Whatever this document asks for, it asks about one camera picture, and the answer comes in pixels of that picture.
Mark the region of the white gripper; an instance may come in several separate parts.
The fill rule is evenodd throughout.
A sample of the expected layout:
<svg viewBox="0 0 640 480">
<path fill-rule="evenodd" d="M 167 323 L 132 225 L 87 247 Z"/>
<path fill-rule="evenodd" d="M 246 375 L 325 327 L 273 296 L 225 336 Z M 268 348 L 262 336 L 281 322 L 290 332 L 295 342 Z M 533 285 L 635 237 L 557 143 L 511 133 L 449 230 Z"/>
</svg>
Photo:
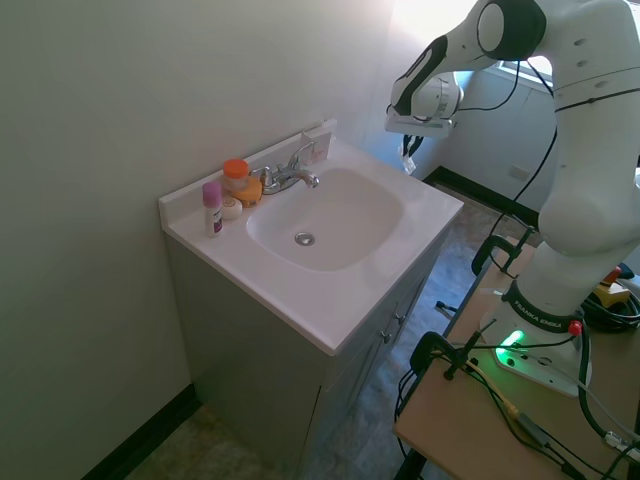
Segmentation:
<svg viewBox="0 0 640 480">
<path fill-rule="evenodd" d="M 454 128 L 452 117 L 457 113 L 457 110 L 458 106 L 454 106 L 450 111 L 449 118 L 421 120 L 409 116 L 400 116 L 391 105 L 388 105 L 384 128 L 386 131 L 404 135 L 402 156 L 408 157 L 410 155 L 412 136 L 415 137 L 411 146 L 411 155 L 414 155 L 420 148 L 424 140 L 423 137 L 446 138 Z"/>
</svg>

